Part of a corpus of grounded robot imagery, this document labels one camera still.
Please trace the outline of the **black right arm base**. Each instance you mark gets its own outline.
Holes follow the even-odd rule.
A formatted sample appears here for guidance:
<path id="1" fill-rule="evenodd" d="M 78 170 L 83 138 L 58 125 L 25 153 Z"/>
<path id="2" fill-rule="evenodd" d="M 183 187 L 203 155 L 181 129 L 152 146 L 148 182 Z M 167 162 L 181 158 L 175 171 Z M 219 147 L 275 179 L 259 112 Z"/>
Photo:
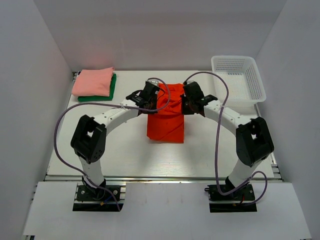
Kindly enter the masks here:
<path id="1" fill-rule="evenodd" d="M 207 185 L 204 189 L 209 199 L 210 213 L 254 213 L 257 212 L 256 200 L 253 186 L 247 183 L 239 190 L 222 195 L 218 192 L 216 184 Z"/>

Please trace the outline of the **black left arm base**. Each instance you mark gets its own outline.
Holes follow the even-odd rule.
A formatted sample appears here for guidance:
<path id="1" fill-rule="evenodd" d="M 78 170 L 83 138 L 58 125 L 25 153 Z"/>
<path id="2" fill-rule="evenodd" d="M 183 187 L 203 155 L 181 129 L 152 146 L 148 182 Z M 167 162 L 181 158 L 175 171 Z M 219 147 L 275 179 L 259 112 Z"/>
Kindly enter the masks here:
<path id="1" fill-rule="evenodd" d="M 126 188 L 123 185 L 106 185 L 104 182 L 101 185 L 108 189 L 112 195 L 100 188 L 86 186 L 84 183 L 78 184 L 75 191 L 73 201 L 73 212 L 118 212 L 122 210 L 125 201 Z"/>

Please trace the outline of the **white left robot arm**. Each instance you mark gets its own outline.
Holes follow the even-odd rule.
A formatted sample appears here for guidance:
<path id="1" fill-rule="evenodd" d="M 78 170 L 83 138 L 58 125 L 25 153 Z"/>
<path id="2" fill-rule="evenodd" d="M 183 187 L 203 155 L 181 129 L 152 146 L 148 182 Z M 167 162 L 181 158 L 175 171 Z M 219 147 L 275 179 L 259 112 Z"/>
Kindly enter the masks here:
<path id="1" fill-rule="evenodd" d="M 70 145 L 81 162 L 85 185 L 95 189 L 105 185 L 100 159 L 105 152 L 108 134 L 141 114 L 153 114 L 157 108 L 157 98 L 158 91 L 133 92 L 118 107 L 93 117 L 85 114 L 79 119 Z"/>

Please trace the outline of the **orange t-shirt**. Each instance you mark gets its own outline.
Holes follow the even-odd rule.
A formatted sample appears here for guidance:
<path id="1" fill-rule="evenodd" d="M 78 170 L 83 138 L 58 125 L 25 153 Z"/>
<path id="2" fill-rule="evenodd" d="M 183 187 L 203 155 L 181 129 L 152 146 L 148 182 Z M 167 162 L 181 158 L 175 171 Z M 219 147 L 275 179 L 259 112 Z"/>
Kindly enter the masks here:
<path id="1" fill-rule="evenodd" d="M 157 97 L 157 108 L 165 108 L 158 113 L 147 116 L 146 135 L 150 140 L 182 144 L 184 142 L 185 120 L 182 114 L 183 85 L 181 83 L 159 84 L 160 91 Z"/>

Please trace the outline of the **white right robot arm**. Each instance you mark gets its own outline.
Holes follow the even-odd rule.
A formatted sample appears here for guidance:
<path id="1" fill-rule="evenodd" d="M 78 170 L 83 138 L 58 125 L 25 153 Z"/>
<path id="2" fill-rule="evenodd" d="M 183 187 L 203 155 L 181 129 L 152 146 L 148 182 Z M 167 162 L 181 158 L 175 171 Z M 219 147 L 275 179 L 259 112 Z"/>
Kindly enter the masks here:
<path id="1" fill-rule="evenodd" d="M 216 97 L 209 94 L 193 99 L 185 93 L 181 95 L 184 115 L 200 114 L 217 122 L 214 147 L 214 173 L 218 192 L 226 196 L 246 186 L 256 174 L 258 165 L 268 158 L 275 147 L 267 125 L 262 117 L 250 118 L 226 107 Z M 221 127 L 235 136 L 237 162 L 225 179 L 225 191 L 219 183 L 218 160 Z"/>

